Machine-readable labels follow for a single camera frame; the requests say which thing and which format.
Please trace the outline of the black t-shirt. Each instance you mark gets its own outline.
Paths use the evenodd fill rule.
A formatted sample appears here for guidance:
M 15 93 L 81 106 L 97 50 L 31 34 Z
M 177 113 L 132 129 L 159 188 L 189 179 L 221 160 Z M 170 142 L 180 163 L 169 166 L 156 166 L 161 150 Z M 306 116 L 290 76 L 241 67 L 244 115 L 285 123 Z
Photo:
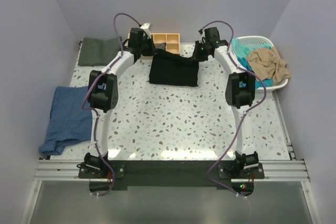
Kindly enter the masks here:
M 178 87 L 196 87 L 199 63 L 192 57 L 185 58 L 157 49 L 149 73 L 149 83 Z

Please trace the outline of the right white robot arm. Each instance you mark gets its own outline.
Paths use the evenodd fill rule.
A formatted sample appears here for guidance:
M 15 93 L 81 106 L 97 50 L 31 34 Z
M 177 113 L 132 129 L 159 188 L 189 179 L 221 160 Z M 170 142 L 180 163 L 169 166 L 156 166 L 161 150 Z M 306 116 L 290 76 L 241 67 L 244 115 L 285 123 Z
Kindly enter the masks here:
M 193 56 L 199 61 L 207 60 L 208 56 L 214 57 L 228 74 L 225 100 L 231 106 L 236 124 L 236 150 L 232 170 L 237 177 L 246 178 L 259 163 L 248 112 L 255 99 L 255 76 L 247 72 L 230 53 L 230 46 L 220 40 L 216 27 L 200 29 L 199 33 L 201 39 L 195 44 Z

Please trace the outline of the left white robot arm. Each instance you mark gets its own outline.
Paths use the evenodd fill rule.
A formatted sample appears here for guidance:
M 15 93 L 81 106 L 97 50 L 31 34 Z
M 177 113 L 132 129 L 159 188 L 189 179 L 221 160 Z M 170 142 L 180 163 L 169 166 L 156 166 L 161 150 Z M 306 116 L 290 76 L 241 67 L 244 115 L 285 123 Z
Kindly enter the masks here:
M 150 23 L 132 28 L 126 46 L 101 70 L 89 75 L 89 88 L 85 102 L 92 111 L 90 148 L 84 162 L 97 178 L 108 174 L 108 128 L 112 110 L 118 103 L 118 78 L 142 56 L 152 56 L 156 51 L 151 37 Z

